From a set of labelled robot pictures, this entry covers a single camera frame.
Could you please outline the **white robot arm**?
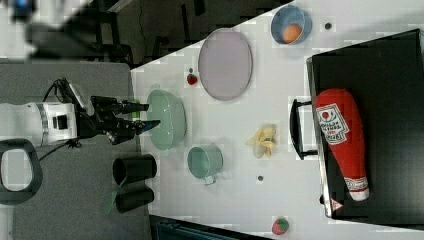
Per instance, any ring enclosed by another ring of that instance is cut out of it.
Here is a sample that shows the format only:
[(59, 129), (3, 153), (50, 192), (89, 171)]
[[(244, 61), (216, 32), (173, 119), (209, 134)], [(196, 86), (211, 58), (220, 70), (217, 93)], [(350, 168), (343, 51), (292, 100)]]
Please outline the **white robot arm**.
[(148, 104), (92, 96), (84, 104), (43, 102), (1, 104), (1, 139), (26, 139), (35, 147), (77, 142), (105, 135), (112, 145), (133, 139), (157, 127), (160, 120), (130, 121), (119, 114), (147, 111)]

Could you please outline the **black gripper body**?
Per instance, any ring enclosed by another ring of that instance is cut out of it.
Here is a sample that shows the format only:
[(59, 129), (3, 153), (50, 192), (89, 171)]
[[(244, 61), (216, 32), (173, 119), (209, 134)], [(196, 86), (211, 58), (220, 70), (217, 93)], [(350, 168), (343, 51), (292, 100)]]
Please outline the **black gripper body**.
[(132, 123), (117, 117), (117, 114), (129, 113), (130, 102), (120, 102), (113, 97), (91, 96), (90, 103), (94, 110), (92, 115), (87, 111), (80, 111), (77, 115), (79, 139), (106, 135), (112, 145), (118, 145), (134, 138), (136, 130)]

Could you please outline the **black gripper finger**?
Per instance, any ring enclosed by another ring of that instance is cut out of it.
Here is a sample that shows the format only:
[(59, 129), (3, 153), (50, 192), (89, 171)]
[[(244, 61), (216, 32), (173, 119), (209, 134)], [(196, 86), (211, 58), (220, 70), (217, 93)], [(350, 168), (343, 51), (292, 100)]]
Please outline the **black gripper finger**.
[(140, 103), (124, 103), (122, 105), (122, 113), (129, 114), (134, 112), (147, 111), (149, 109), (148, 104), (140, 104)]
[(159, 124), (160, 124), (160, 120), (149, 120), (149, 121), (137, 120), (137, 121), (134, 121), (134, 128), (135, 128), (136, 134), (140, 135), (146, 131), (149, 131), (155, 128)]

